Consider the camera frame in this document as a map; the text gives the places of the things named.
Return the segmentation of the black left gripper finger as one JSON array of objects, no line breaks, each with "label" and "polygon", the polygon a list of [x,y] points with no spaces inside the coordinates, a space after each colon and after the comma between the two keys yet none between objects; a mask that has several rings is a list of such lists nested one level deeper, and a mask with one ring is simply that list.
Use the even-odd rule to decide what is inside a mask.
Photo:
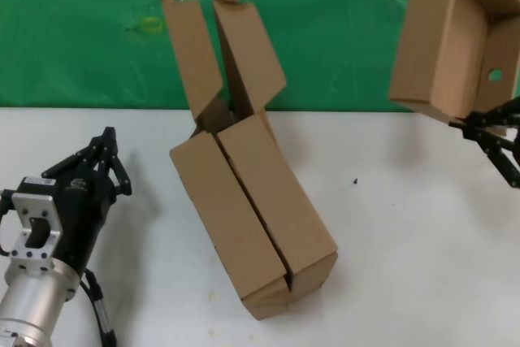
[{"label": "black left gripper finger", "polygon": [[116,131],[112,127],[106,127],[102,135],[93,137],[82,150],[43,171],[41,177],[58,179],[74,171],[93,170],[95,167],[102,174],[108,174],[110,169],[117,172]]},{"label": "black left gripper finger", "polygon": [[110,176],[109,171],[113,171],[115,178],[118,181],[118,184],[115,186],[116,194],[131,196],[131,181],[123,164],[119,160],[117,142],[112,139],[105,139],[99,150],[101,151],[101,154],[97,171],[102,176],[106,177]]}]

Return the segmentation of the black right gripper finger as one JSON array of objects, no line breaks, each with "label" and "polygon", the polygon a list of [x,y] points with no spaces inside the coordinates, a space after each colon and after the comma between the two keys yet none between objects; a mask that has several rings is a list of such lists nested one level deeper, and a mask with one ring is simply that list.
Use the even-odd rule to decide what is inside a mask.
[{"label": "black right gripper finger", "polygon": [[465,139],[475,141],[479,145],[510,187],[519,188],[519,168],[504,153],[505,150],[511,152],[519,164],[519,132],[513,141],[480,128],[466,128],[462,134]]},{"label": "black right gripper finger", "polygon": [[520,97],[516,97],[486,112],[472,111],[467,117],[450,121],[448,125],[460,129],[519,128],[519,100]]}]

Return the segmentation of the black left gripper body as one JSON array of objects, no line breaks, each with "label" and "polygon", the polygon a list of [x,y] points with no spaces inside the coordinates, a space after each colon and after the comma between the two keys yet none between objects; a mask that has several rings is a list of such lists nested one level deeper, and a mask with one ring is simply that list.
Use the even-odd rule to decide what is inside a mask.
[{"label": "black left gripper body", "polygon": [[53,257],[83,272],[116,200],[113,181],[106,174],[83,168],[55,176],[52,185],[46,178],[25,177],[23,192],[53,198],[62,226]]}]

